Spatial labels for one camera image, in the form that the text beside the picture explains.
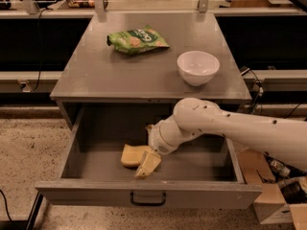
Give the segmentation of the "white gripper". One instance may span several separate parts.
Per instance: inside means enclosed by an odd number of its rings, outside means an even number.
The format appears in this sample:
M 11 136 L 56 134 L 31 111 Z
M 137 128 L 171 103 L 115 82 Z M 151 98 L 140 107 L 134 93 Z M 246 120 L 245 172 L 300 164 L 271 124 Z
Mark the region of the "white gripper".
M 158 167 L 160 155 L 167 155 L 177 149 L 177 126 L 170 122 L 158 122 L 148 127 L 148 144 L 155 152 L 145 151 L 135 176 L 146 178 Z

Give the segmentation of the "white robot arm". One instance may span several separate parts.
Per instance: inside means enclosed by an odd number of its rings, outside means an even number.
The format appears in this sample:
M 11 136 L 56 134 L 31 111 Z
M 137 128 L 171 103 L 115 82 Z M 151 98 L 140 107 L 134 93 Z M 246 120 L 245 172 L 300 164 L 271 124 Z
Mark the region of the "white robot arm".
M 180 100 L 173 114 L 149 130 L 151 148 L 142 155 L 136 175 L 152 174 L 161 157 L 203 134 L 223 136 L 307 171 L 307 123 L 222 110 L 215 103 L 195 98 Z

